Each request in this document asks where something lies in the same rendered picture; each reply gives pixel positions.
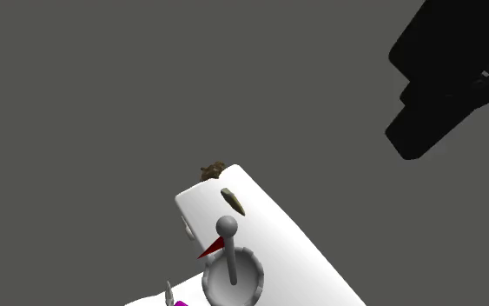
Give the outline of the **white toilet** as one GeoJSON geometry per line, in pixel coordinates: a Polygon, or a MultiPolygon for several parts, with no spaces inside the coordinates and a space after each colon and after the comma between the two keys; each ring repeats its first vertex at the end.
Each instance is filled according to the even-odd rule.
{"type": "MultiPolygon", "coordinates": [[[[251,249],[264,269],[264,287],[255,306],[366,306],[301,228],[241,166],[231,165],[218,179],[184,190],[175,196],[175,204],[199,255],[219,237],[215,224],[220,217],[232,216],[237,221],[235,247],[251,249]],[[245,216],[226,203],[221,196],[223,188],[235,193],[245,216]]],[[[202,275],[172,286],[175,302],[210,306],[203,293],[202,275]]],[[[166,306],[164,291],[126,306],[166,306]]]]}

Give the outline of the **olive pointed stick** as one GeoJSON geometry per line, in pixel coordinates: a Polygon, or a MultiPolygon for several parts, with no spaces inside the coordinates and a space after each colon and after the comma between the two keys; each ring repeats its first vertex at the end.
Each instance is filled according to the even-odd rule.
{"type": "Polygon", "coordinates": [[[228,188],[221,189],[221,196],[233,210],[235,210],[237,213],[239,213],[242,216],[246,215],[246,212],[242,207],[241,203],[239,202],[238,198],[236,197],[235,193],[233,193],[230,189],[228,188]]]}

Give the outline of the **brown lumpy figure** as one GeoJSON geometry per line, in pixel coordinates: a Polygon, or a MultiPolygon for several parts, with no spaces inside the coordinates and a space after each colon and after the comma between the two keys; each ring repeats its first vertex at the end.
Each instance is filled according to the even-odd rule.
{"type": "Polygon", "coordinates": [[[209,179],[218,179],[225,169],[226,164],[222,161],[216,161],[207,167],[201,167],[201,182],[209,179]]]}

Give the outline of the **grey pestle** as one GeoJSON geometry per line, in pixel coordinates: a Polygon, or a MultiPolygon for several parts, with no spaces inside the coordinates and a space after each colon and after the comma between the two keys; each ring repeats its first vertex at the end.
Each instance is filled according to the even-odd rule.
{"type": "Polygon", "coordinates": [[[224,242],[224,253],[227,258],[229,281],[232,285],[236,285],[238,279],[234,236],[238,230],[238,223],[232,216],[222,216],[216,222],[215,227],[218,235],[224,242]]]}

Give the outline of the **red pointed cone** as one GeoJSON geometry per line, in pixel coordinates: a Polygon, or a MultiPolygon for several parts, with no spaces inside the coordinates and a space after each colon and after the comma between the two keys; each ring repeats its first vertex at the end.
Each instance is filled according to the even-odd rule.
{"type": "Polygon", "coordinates": [[[198,258],[203,258],[209,254],[216,252],[219,249],[224,248],[224,238],[219,236],[210,246],[208,246],[199,256],[198,258]]]}

